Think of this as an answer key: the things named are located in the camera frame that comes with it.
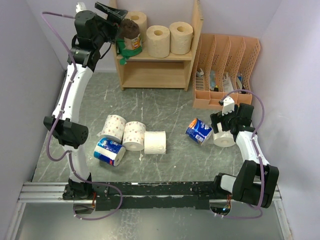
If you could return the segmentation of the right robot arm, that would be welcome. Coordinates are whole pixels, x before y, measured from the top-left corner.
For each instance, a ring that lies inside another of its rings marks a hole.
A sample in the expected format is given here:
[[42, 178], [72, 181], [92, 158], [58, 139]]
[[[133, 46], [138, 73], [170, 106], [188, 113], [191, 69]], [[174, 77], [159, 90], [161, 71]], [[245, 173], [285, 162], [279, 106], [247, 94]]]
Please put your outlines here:
[[279, 169], [264, 157], [252, 126], [254, 107], [246, 103], [220, 102], [222, 111], [210, 115], [215, 134], [230, 132], [243, 159], [237, 176], [219, 173], [214, 178], [212, 193], [218, 199], [232, 195], [242, 203], [268, 208], [273, 200]]

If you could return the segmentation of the green brown paper roll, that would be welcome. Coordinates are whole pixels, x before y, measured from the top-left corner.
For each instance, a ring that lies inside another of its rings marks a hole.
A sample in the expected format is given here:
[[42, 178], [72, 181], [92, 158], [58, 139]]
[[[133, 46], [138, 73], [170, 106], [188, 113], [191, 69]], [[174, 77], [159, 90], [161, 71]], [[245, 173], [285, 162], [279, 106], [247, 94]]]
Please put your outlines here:
[[120, 65], [142, 52], [140, 28], [133, 20], [125, 18], [120, 25], [120, 35], [116, 40], [117, 53], [121, 56]]

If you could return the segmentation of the plain white roll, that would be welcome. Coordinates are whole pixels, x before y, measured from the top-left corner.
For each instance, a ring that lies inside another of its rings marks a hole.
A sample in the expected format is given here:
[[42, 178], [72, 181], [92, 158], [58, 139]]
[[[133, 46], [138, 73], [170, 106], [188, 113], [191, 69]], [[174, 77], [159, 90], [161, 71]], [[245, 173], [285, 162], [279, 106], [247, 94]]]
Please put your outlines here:
[[144, 153], [149, 155], [163, 155], [166, 153], [166, 132], [146, 131], [144, 133]]
[[213, 143], [222, 148], [234, 146], [236, 144], [234, 136], [230, 131], [222, 131], [213, 134]]

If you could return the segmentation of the beige paper roll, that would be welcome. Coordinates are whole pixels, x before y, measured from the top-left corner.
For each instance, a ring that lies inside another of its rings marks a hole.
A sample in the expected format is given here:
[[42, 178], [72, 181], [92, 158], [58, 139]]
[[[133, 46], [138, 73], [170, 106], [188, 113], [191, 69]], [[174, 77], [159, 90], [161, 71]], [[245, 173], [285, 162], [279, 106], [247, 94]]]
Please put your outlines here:
[[173, 22], [170, 30], [170, 51], [176, 55], [185, 55], [190, 51], [193, 27], [182, 21]]
[[166, 58], [170, 54], [170, 30], [162, 25], [152, 25], [146, 30], [147, 52], [157, 59]]
[[144, 43], [147, 40], [148, 28], [146, 14], [141, 11], [129, 11], [125, 18], [134, 21], [139, 26], [140, 39]]

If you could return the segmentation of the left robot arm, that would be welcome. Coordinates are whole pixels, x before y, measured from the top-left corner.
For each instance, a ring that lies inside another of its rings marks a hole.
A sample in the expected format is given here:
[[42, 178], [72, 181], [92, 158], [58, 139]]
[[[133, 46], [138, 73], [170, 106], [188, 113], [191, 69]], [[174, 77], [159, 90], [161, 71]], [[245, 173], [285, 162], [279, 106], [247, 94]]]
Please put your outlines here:
[[46, 154], [53, 162], [67, 158], [69, 178], [62, 198], [64, 200], [89, 199], [94, 192], [92, 175], [89, 171], [84, 144], [89, 129], [79, 124], [80, 107], [89, 80], [98, 61], [103, 58], [100, 53], [105, 43], [115, 44], [121, 31], [121, 24], [128, 11], [117, 9], [100, 2], [94, 7], [106, 14], [101, 17], [88, 10], [84, 3], [76, 5], [74, 20], [76, 34], [71, 46], [67, 47], [68, 66], [64, 86], [58, 103], [50, 116], [45, 116], [43, 124], [49, 131], [49, 138], [55, 138], [64, 152], [55, 158], [46, 147]]

